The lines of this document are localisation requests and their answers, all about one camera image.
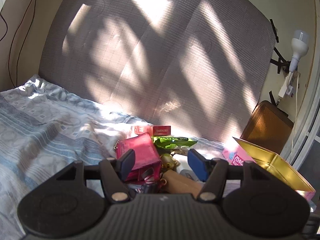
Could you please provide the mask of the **pink red wallet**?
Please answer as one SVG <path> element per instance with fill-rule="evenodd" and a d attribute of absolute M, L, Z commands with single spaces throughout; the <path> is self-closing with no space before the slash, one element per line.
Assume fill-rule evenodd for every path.
<path fill-rule="evenodd" d="M 130 149 L 135 151 L 136 160 L 125 181 L 141 184 L 144 180 L 142 174 L 149 168 L 153 170 L 154 179 L 159 180 L 162 162 L 150 135 L 143 133 L 133 138 L 118 141 L 115 145 L 116 158 L 119 159 Z"/>

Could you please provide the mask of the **white power strip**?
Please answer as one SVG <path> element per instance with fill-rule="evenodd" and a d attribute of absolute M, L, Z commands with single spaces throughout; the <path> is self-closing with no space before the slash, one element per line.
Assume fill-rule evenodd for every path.
<path fill-rule="evenodd" d="M 293 87 L 293 77 L 288 75 L 278 93 L 278 96 L 283 99 L 285 96 L 293 97 L 295 88 Z"/>

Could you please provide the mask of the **red cigarette pack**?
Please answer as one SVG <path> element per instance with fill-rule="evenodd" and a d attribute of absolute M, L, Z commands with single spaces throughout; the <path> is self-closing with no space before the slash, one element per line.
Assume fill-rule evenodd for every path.
<path fill-rule="evenodd" d="M 136 135 L 148 133 L 151 137 L 171 135 L 171 126 L 164 125 L 145 125 L 132 126 L 132 131 Z"/>

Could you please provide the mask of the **green snack packet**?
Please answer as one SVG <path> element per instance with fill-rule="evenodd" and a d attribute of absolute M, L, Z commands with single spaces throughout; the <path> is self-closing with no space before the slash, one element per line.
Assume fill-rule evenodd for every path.
<path fill-rule="evenodd" d="M 159 136 L 152 137 L 155 146 L 163 149 L 173 150 L 181 147 L 191 147 L 198 141 L 186 137 Z"/>

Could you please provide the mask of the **grey woven headboard mat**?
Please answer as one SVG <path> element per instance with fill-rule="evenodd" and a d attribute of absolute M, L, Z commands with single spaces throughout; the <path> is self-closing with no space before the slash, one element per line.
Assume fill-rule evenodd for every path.
<path fill-rule="evenodd" d="M 248 0 L 63 0 L 39 75 L 174 133 L 224 142 L 247 125 L 274 44 Z"/>

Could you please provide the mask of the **red figure keychain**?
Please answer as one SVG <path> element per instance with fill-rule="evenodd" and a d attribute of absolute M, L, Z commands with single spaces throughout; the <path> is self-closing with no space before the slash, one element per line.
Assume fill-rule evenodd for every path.
<path fill-rule="evenodd" d="M 144 179 L 144 184 L 138 188 L 134 189 L 135 193 L 146 193 L 146 194 L 154 194 L 159 193 L 161 189 L 161 179 L 163 176 L 163 173 L 160 172 L 159 178 L 156 179 L 155 175 L 157 173 L 154 172 L 153 168 L 149 168 L 142 174 L 142 178 Z"/>

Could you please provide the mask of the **pink macaron tin box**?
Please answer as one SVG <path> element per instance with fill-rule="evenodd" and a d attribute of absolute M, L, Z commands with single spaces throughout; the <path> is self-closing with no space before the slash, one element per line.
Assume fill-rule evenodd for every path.
<path fill-rule="evenodd" d="M 223 144 L 222 155 L 235 166 L 242 166 L 245 161 L 257 163 L 307 200 L 316 193 L 312 185 L 279 154 L 261 146 L 233 137 Z"/>

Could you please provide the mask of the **gold metal trinket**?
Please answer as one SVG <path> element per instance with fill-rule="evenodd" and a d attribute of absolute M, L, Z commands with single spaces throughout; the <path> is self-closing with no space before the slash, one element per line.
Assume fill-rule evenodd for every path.
<path fill-rule="evenodd" d="M 162 171 L 174 170 L 180 165 L 180 162 L 173 158 L 171 154 L 165 153 L 160 156 L 162 162 Z"/>

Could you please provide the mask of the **white light bulb lamp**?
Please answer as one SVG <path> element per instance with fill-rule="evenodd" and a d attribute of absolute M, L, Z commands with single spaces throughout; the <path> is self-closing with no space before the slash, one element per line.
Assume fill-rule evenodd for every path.
<path fill-rule="evenodd" d="M 305 31 L 296 30 L 291 41 L 292 59 L 289 66 L 289 72 L 293 73 L 309 49 L 309 35 Z"/>

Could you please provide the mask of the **brown woven cushion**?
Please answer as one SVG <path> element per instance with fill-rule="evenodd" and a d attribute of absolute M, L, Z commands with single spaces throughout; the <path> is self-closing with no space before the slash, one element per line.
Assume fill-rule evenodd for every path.
<path fill-rule="evenodd" d="M 280 154 L 292 129 L 288 115 L 264 100 L 254 109 L 240 138 Z"/>

